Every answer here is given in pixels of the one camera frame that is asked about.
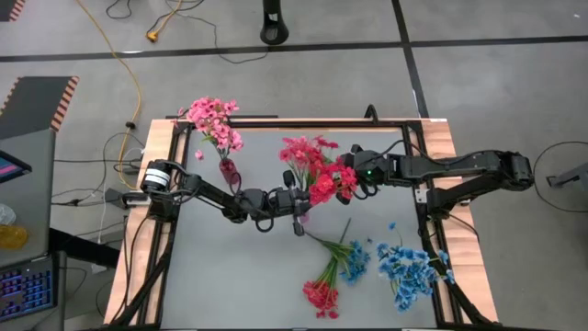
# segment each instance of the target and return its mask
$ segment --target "yellow cable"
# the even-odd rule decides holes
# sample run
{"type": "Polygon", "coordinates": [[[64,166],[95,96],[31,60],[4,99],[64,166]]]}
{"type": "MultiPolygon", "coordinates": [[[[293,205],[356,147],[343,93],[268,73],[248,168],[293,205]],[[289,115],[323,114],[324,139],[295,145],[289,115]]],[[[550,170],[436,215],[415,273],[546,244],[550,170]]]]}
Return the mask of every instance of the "yellow cable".
{"type": "MultiPolygon", "coordinates": [[[[135,109],[135,112],[132,114],[132,119],[130,120],[131,122],[134,122],[137,119],[137,116],[139,116],[139,113],[141,112],[141,97],[142,97],[142,94],[141,94],[141,87],[139,86],[139,82],[137,81],[137,77],[132,72],[132,70],[129,68],[129,66],[124,61],[122,61],[118,57],[118,55],[114,52],[114,49],[112,48],[112,45],[110,44],[110,40],[108,40],[107,34],[104,33],[104,30],[100,27],[100,25],[98,24],[98,22],[96,22],[96,20],[94,19],[94,17],[92,16],[92,14],[90,14],[90,12],[88,11],[88,9],[82,4],[82,2],[80,0],[75,0],[75,2],[85,11],[85,13],[88,15],[88,17],[90,17],[90,19],[92,20],[92,22],[94,23],[94,25],[96,26],[96,28],[98,29],[98,31],[100,31],[100,34],[102,34],[102,37],[104,38],[104,41],[107,43],[108,47],[110,48],[110,53],[112,53],[112,57],[114,57],[115,59],[117,59],[120,62],[120,64],[124,65],[124,67],[129,72],[130,77],[132,77],[133,83],[135,83],[135,86],[137,87],[137,108],[135,109]]],[[[125,148],[127,147],[127,139],[129,138],[129,132],[130,132],[130,128],[127,129],[127,132],[126,132],[126,134],[124,136],[124,139],[122,140],[122,145],[120,146],[119,169],[122,169],[122,156],[123,156],[123,154],[125,152],[125,148]]],[[[119,172],[119,178],[127,186],[127,188],[136,189],[134,186],[132,186],[131,184],[129,184],[129,182],[127,182],[127,179],[125,179],[125,177],[122,175],[122,171],[119,172]]]]}
{"type": "Polygon", "coordinates": [[[184,1],[184,0],[179,0],[177,2],[177,5],[175,6],[174,10],[172,10],[172,12],[169,13],[169,15],[167,17],[165,17],[164,23],[161,25],[161,27],[159,27],[154,32],[147,32],[147,34],[145,35],[145,37],[147,37],[147,39],[150,42],[156,42],[157,41],[157,35],[159,35],[159,31],[165,27],[165,25],[167,24],[167,21],[175,14],[175,12],[177,11],[177,9],[180,8],[180,6],[182,5],[182,1],[184,1]]]}

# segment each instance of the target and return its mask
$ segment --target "colorful keyboard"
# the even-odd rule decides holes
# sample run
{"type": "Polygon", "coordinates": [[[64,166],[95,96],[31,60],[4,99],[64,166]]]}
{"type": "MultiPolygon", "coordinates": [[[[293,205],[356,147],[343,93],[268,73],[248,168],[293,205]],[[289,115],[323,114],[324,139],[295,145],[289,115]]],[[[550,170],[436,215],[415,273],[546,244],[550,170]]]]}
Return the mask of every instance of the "colorful keyboard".
{"type": "Polygon", "coordinates": [[[55,260],[46,257],[0,269],[0,323],[56,305],[58,270],[55,260]]]}

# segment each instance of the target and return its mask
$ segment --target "monitor screen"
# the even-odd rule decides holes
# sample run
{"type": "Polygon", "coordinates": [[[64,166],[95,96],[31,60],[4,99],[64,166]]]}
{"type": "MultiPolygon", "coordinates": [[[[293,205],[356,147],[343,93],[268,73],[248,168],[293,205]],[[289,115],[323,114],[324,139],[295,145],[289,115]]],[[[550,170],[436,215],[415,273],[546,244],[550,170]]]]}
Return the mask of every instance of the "monitor screen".
{"type": "Polygon", "coordinates": [[[30,165],[0,151],[0,183],[23,176],[30,171],[30,165]]]}

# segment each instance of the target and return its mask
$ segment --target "black floor line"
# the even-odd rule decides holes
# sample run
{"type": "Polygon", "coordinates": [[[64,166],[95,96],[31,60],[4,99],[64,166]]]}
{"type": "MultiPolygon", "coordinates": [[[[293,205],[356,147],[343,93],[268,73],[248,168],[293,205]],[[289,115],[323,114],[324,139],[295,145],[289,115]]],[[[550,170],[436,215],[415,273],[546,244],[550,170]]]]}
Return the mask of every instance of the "black floor line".
{"type": "MultiPolygon", "coordinates": [[[[456,47],[456,46],[488,46],[488,45],[527,45],[549,44],[562,42],[586,42],[588,36],[561,36],[561,37],[529,37],[529,38],[504,38],[483,40],[419,40],[410,41],[412,48],[456,47]]],[[[198,56],[216,54],[248,54],[290,51],[341,51],[341,50],[378,50],[401,48],[401,41],[366,41],[366,42],[336,42],[325,44],[299,44],[282,46],[246,46],[206,49],[184,49],[164,51],[129,51],[117,52],[122,59],[138,59],[151,57],[173,56],[198,56]]],[[[40,54],[40,55],[8,55],[0,56],[0,63],[19,62],[47,62],[47,61],[79,61],[79,60],[107,60],[111,59],[109,52],[94,53],[64,53],[64,54],[40,54]]]]}
{"type": "Polygon", "coordinates": [[[416,107],[422,118],[428,118],[429,111],[426,108],[426,102],[424,102],[421,78],[419,78],[419,71],[416,68],[413,48],[411,47],[411,41],[408,38],[408,30],[406,28],[406,22],[404,21],[404,14],[402,13],[400,0],[392,0],[392,7],[394,8],[394,16],[396,17],[396,23],[398,24],[398,31],[401,35],[402,50],[404,51],[404,58],[406,59],[406,65],[408,66],[408,74],[411,77],[411,85],[413,86],[416,107]]]}
{"type": "MultiPolygon", "coordinates": [[[[263,52],[291,52],[291,51],[341,51],[341,50],[377,50],[399,48],[399,41],[367,41],[367,42],[337,42],[325,44],[301,44],[282,46],[251,46],[208,49],[186,49],[166,51],[120,51],[117,56],[121,59],[137,59],[169,56],[195,56],[195,55],[230,55],[263,52]]],[[[75,60],[105,60],[111,59],[110,52],[78,53],[78,54],[42,54],[42,55],[14,55],[0,56],[0,63],[15,62],[45,62],[45,61],[75,61],[75,60]]]]}
{"type": "Polygon", "coordinates": [[[528,38],[501,38],[478,40],[423,40],[411,41],[411,47],[456,47],[456,46],[489,46],[489,45],[528,45],[560,42],[586,42],[588,36],[561,36],[561,37],[528,37],[528,38]]]}

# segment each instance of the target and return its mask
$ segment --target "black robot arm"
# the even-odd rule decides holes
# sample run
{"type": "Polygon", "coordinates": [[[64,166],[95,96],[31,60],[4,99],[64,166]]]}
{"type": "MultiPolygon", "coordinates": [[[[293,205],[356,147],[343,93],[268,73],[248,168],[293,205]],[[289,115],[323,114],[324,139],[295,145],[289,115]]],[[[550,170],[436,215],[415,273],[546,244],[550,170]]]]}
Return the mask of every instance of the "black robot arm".
{"type": "Polygon", "coordinates": [[[429,189],[420,198],[419,202],[426,203],[427,214],[444,218],[461,201],[499,188],[522,191],[534,183],[529,160],[512,152],[481,151],[432,159],[426,155],[380,154],[354,145],[343,158],[346,166],[356,170],[358,184],[367,196],[378,192],[380,185],[412,187],[439,177],[475,177],[453,188],[429,189]]]}
{"type": "Polygon", "coordinates": [[[248,217],[255,221],[261,232],[268,232],[274,226],[274,218],[286,215],[294,216],[294,232],[304,235],[298,216],[311,208],[309,194],[295,187],[291,171],[284,172],[284,184],[287,188],[273,188],[265,192],[259,188],[238,190],[234,195],[213,186],[201,176],[188,173],[177,162],[154,160],[147,165],[141,190],[149,195],[152,205],[150,216],[169,219],[177,216],[179,206],[196,198],[219,209],[222,215],[233,223],[243,223],[248,217]],[[172,173],[178,176],[177,190],[170,189],[172,173]],[[262,228],[259,223],[269,220],[270,224],[262,228]]]}

